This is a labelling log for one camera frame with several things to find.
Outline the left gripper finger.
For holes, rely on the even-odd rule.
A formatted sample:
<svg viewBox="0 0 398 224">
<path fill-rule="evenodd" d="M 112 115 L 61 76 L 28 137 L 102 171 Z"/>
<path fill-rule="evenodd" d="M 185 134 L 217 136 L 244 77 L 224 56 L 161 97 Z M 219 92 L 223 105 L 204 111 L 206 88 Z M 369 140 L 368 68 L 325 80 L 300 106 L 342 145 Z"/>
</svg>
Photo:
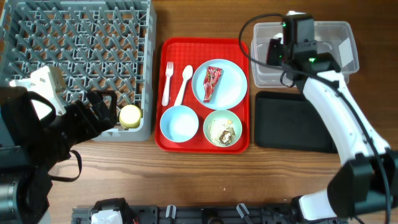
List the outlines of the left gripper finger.
<svg viewBox="0 0 398 224">
<path fill-rule="evenodd" d="M 106 91 L 102 90 L 94 90 L 87 93 L 87 99 L 91 104 L 87 109 L 87 118 L 96 131 L 107 130 L 107 123 L 105 120 L 106 105 L 103 101 L 103 96 L 105 94 Z"/>
<path fill-rule="evenodd" d="M 117 113 L 116 113 L 117 94 L 113 90 L 102 90 L 102 91 L 106 91 L 106 94 L 103 96 L 103 101 L 106 105 L 105 120 L 107 123 L 107 128 L 113 128 L 117 123 Z"/>
</svg>

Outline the yellow plastic cup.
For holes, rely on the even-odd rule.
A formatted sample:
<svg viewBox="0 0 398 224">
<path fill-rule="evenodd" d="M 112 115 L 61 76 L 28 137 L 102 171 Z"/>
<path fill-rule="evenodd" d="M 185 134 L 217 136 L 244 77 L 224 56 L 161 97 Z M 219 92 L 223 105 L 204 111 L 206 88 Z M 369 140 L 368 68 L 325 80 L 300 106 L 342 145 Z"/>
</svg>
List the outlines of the yellow plastic cup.
<svg viewBox="0 0 398 224">
<path fill-rule="evenodd" d="M 119 113 L 119 122 L 123 128 L 138 128 L 141 123 L 142 111 L 136 105 L 124 106 Z"/>
</svg>

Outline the red snack wrapper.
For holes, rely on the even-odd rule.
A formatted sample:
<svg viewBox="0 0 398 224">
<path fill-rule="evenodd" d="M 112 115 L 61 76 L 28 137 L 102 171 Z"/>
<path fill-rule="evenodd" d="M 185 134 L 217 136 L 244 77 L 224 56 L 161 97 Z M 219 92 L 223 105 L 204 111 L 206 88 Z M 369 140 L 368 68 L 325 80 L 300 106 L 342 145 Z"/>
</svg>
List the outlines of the red snack wrapper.
<svg viewBox="0 0 398 224">
<path fill-rule="evenodd" d="M 206 75 L 203 82 L 204 90 L 205 90 L 205 97 L 203 102 L 209 103 L 213 92 L 215 90 L 215 86 L 218 83 L 218 80 L 222 76 L 223 69 L 218 67 L 207 66 L 206 68 Z"/>
</svg>

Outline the green bowl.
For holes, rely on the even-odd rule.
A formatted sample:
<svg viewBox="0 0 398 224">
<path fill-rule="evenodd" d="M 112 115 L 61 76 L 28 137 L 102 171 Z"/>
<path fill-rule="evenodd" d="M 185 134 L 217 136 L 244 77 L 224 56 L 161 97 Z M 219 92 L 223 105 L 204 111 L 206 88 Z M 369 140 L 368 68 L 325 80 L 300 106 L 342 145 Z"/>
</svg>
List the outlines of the green bowl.
<svg viewBox="0 0 398 224">
<path fill-rule="evenodd" d="M 203 123 L 203 132 L 209 143 L 216 147 L 232 147 L 243 133 L 243 125 L 236 114 L 229 110 L 211 112 Z"/>
</svg>

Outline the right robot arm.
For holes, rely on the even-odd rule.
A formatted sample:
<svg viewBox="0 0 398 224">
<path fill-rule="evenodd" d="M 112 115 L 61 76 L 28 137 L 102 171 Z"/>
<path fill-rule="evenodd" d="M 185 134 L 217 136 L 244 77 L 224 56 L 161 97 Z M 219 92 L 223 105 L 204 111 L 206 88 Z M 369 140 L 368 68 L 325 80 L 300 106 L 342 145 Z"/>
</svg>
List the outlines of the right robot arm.
<svg viewBox="0 0 398 224">
<path fill-rule="evenodd" d="M 283 38 L 272 40 L 268 65 L 278 66 L 320 115 L 342 164 L 328 187 L 298 200 L 302 218 L 353 218 L 397 206 L 397 152 L 370 125 L 330 53 L 318 53 L 313 17 L 282 16 Z"/>
</svg>

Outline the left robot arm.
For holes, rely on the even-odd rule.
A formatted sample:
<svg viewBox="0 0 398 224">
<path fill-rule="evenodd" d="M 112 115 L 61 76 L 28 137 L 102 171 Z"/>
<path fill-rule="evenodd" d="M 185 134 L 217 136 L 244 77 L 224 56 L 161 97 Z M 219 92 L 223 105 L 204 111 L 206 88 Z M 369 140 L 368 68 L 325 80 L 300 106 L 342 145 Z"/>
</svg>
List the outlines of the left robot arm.
<svg viewBox="0 0 398 224">
<path fill-rule="evenodd" d="M 49 208 L 54 181 L 73 182 L 49 170 L 74 154 L 72 147 L 116 125 L 115 92 L 87 94 L 58 116 L 49 100 L 25 87 L 1 88 L 1 223 L 39 223 Z"/>
</svg>

